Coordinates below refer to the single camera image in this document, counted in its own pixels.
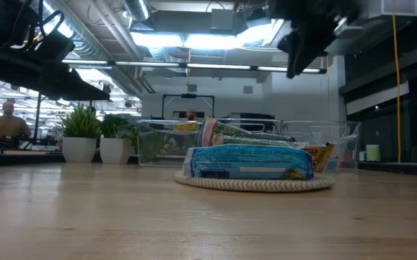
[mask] white planter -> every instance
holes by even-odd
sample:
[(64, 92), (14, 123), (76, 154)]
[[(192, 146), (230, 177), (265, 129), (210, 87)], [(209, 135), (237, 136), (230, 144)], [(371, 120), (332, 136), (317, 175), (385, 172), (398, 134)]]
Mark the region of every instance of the white planter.
[(131, 154), (131, 140), (102, 138), (100, 145), (103, 163), (127, 163)]
[(63, 137), (63, 155), (67, 163), (90, 163), (95, 151), (96, 139)]

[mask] round trivet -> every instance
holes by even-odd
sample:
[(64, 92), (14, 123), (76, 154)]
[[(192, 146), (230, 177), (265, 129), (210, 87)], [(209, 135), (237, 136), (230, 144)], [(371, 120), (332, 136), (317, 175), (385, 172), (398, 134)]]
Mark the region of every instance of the round trivet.
[(311, 191), (331, 187), (335, 182), (324, 176), (316, 176), (311, 181), (264, 181), (264, 180), (232, 180), (214, 178), (191, 178), (183, 172), (175, 174), (175, 181), (181, 184), (222, 191), (254, 191), (254, 192), (298, 192)]

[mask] white wall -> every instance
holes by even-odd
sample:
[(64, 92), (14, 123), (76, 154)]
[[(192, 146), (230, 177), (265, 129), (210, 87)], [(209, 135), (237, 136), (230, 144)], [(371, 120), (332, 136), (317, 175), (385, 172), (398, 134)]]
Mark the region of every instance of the white wall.
[[(344, 57), (333, 59), (327, 74), (302, 74), (287, 79), (285, 73), (272, 73), (263, 84), (256, 79), (191, 78), (198, 85), (197, 95), (215, 95), (215, 116), (230, 113), (264, 113), (285, 121), (345, 121), (346, 107), (338, 88), (345, 84)], [(187, 92), (186, 78), (148, 78), (158, 94), (143, 96), (143, 116), (160, 116), (162, 94)], [(253, 86), (253, 94), (243, 94), (243, 86)], [(173, 111), (203, 111), (211, 116), (211, 108), (202, 99), (175, 98), (165, 108), (165, 118)]]
[[(187, 79), (175, 77), (164, 79), (162, 77), (148, 78), (151, 86), (157, 94), (143, 96), (142, 116), (158, 116), (162, 113), (162, 95), (187, 93)], [(263, 86), (258, 84), (256, 79), (236, 79), (199, 77), (190, 78), (191, 84), (198, 85), (197, 95), (214, 95), (215, 96), (215, 116), (228, 116), (230, 113), (263, 113)], [(253, 86), (253, 94), (243, 94), (244, 86)], [(211, 116), (211, 108), (201, 98), (182, 99), (175, 98), (165, 107), (165, 118), (172, 118), (173, 111), (186, 111), (187, 109), (196, 109), (205, 112), (206, 116)]]

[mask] table surface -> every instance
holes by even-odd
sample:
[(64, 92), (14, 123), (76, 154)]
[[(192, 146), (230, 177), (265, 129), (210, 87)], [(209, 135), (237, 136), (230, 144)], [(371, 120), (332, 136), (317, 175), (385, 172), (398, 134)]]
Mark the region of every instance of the table surface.
[(417, 176), (298, 194), (215, 191), (175, 169), (0, 168), (0, 259), (417, 259)]

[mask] blue snack package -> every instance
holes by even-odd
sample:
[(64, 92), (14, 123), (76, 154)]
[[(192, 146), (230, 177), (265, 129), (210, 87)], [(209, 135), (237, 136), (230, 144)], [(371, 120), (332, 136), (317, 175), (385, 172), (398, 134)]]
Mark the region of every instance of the blue snack package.
[(197, 178), (308, 181), (314, 177), (312, 156), (303, 150), (244, 144), (191, 148), (183, 172)]

